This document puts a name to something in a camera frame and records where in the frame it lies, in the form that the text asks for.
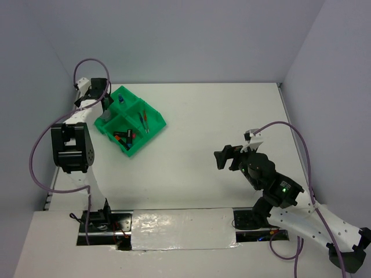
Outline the pink highlighter marker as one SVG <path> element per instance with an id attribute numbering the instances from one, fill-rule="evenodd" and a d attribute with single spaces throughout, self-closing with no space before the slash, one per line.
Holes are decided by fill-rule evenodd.
<path id="1" fill-rule="evenodd" d="M 136 138 L 136 134 L 132 130 L 115 131 L 113 135 L 118 136 L 118 137 L 125 137 L 125 138 L 131 137 L 132 139 Z"/>

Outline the blue gel pen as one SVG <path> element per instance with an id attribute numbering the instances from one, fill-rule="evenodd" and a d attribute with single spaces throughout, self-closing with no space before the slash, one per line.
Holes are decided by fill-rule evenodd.
<path id="1" fill-rule="evenodd" d="M 145 123 L 144 123 L 144 119 L 143 119 L 141 113 L 140 113 L 140 112 L 137 112 L 137 114 L 138 114 L 138 116 L 139 116 L 139 120 L 140 120 L 140 122 L 141 122 L 141 125 L 142 125 L 142 127 L 143 127 L 145 133 L 148 133 L 148 130 L 147 130 L 147 128 L 146 128 L 146 125 L 145 125 Z"/>

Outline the red gel pen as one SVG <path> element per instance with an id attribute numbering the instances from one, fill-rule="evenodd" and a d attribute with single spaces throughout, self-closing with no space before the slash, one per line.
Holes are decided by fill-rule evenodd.
<path id="1" fill-rule="evenodd" d="M 143 125 L 144 125 L 146 133 L 149 133 L 150 129 L 149 129 L 149 126 L 148 126 L 147 114 L 146 114 L 145 110 L 143 111 Z"/>

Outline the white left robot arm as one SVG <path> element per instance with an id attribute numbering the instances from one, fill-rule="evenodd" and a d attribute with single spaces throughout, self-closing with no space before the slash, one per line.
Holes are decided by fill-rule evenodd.
<path id="1" fill-rule="evenodd" d="M 114 217 L 93 172 L 95 152 L 89 130 L 112 103 L 110 82 L 106 78 L 81 78 L 75 88 L 76 111 L 50 130 L 53 160 L 72 185 L 65 191 L 78 194 L 81 199 L 83 214 L 77 220 L 86 226 L 84 231 L 107 231 L 113 226 Z"/>

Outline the blue highlighter marker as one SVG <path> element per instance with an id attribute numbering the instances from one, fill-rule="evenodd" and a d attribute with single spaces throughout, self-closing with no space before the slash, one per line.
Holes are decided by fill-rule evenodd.
<path id="1" fill-rule="evenodd" d="M 129 148 L 132 147 L 132 145 L 133 145 L 133 137 L 129 137 L 129 136 L 126 137 L 126 145 L 127 145 Z"/>

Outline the orange highlighter marker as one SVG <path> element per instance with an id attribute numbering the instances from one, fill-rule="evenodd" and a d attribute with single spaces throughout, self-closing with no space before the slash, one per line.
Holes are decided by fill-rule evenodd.
<path id="1" fill-rule="evenodd" d="M 130 150 L 130 147 L 127 145 L 126 142 L 124 142 L 120 136 L 115 136 L 115 139 L 128 151 Z"/>

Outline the clear spray bottle blue cap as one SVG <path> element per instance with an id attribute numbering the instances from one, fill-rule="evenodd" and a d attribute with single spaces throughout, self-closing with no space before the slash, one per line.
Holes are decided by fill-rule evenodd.
<path id="1" fill-rule="evenodd" d="M 121 109 L 125 109 L 127 107 L 126 100 L 121 93 L 118 94 L 118 103 Z"/>

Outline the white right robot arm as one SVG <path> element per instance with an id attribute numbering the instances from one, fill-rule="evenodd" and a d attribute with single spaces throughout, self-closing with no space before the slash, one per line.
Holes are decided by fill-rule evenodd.
<path id="1" fill-rule="evenodd" d="M 214 152 L 217 168 L 240 171 L 262 196 L 252 208 L 252 221 L 285 229 L 328 251 L 329 260 L 338 268 L 354 274 L 363 265 L 370 244 L 370 229 L 358 228 L 342 220 L 317 201 L 300 184 L 279 173 L 263 153 L 242 146 L 226 145 Z"/>

